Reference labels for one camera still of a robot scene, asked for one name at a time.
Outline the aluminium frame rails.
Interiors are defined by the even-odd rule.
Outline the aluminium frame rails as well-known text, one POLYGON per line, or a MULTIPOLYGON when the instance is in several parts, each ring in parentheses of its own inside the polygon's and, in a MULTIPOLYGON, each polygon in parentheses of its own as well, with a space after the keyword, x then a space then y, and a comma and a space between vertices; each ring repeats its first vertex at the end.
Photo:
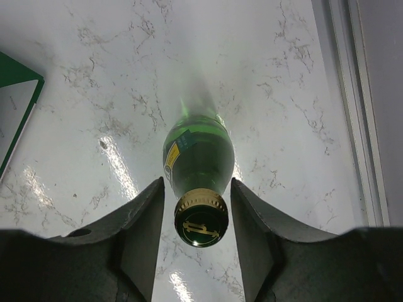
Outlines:
POLYGON ((366 223, 388 227, 390 218, 358 2, 329 1, 328 6, 366 223))

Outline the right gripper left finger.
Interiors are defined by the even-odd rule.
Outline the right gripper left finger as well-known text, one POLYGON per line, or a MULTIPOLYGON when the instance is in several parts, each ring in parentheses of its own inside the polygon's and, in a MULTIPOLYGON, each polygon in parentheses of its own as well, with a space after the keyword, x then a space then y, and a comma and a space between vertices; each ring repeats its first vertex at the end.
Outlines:
POLYGON ((164 181, 61 237, 1 231, 2 301, 150 301, 164 181))

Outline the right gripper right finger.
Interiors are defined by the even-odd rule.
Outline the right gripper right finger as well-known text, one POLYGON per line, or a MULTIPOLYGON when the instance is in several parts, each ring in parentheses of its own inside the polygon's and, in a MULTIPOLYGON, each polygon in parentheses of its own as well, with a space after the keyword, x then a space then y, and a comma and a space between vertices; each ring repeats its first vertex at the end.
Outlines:
POLYGON ((341 235, 306 225, 231 182, 247 301, 401 301, 402 229, 341 235))

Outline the green glass bottle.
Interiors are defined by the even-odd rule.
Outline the green glass bottle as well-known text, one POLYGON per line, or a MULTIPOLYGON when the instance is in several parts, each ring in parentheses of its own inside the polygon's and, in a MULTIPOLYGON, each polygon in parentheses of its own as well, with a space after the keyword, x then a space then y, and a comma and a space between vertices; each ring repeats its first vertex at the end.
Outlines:
POLYGON ((178 76, 173 90, 179 118, 165 139, 162 167, 178 200, 174 227, 184 243, 206 248, 229 225, 223 194, 234 171, 234 147, 200 74, 178 76))

